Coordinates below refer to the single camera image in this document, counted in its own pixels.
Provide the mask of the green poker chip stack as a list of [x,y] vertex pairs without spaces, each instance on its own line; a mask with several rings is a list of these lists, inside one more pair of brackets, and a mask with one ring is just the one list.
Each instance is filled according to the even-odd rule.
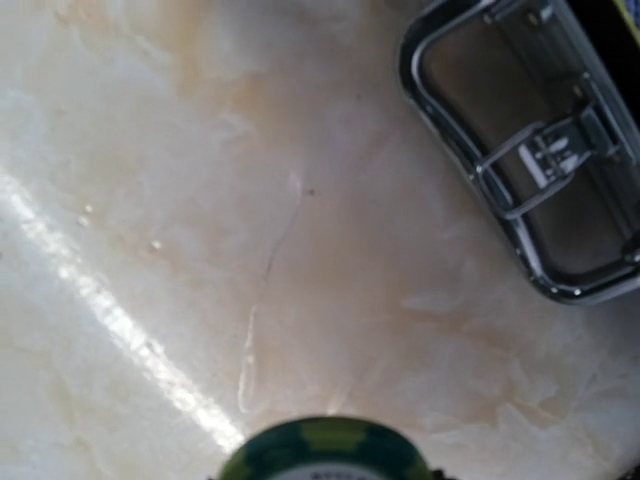
[[218,479],[443,479],[417,447],[385,425],[354,417],[305,417],[247,440]]

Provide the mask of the aluminium poker case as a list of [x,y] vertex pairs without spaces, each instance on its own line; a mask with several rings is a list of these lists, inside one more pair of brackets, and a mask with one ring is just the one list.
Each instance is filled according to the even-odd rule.
[[637,2],[434,1],[398,77],[536,290],[638,289]]

